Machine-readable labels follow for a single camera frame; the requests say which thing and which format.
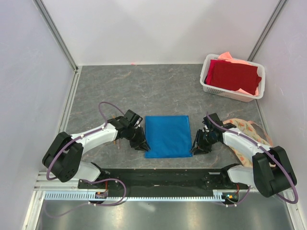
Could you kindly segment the blue cloth napkin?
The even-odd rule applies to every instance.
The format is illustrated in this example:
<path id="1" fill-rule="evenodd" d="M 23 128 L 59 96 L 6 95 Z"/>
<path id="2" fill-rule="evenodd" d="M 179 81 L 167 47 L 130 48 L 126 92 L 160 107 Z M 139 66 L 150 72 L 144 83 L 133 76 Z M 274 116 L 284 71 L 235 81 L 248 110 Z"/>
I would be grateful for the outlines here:
<path id="1" fill-rule="evenodd" d="M 187 115 L 146 116 L 145 138 L 150 146 L 145 153 L 147 159 L 192 157 Z"/>

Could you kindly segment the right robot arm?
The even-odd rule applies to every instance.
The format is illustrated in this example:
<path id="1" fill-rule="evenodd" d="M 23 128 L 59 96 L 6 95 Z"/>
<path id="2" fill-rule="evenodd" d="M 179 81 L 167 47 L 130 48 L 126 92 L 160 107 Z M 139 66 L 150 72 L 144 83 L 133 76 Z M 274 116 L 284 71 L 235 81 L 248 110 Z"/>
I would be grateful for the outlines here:
<path id="1" fill-rule="evenodd" d="M 210 153 L 218 142 L 238 150 L 252 162 L 251 167 L 240 164 L 223 167 L 219 180 L 222 187 L 245 184 L 255 187 L 264 197 L 279 195 L 289 188 L 295 190 L 297 179 L 284 148 L 253 140 L 232 123 L 221 126 L 208 123 L 197 131 L 191 153 Z"/>

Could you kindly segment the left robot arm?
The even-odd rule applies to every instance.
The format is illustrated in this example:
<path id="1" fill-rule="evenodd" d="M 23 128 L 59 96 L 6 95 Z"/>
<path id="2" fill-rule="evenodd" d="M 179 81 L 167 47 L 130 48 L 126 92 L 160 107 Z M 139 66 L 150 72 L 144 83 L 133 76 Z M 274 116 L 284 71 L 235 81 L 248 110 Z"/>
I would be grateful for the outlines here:
<path id="1" fill-rule="evenodd" d="M 76 178 L 89 182 L 94 188 L 101 188 L 105 184 L 102 169 L 94 163 L 83 162 L 83 154 L 118 139 L 128 140 L 135 150 L 149 151 L 141 121 L 137 114 L 124 115 L 79 134 L 59 133 L 42 159 L 47 168 L 47 180 L 58 179 L 65 183 Z"/>

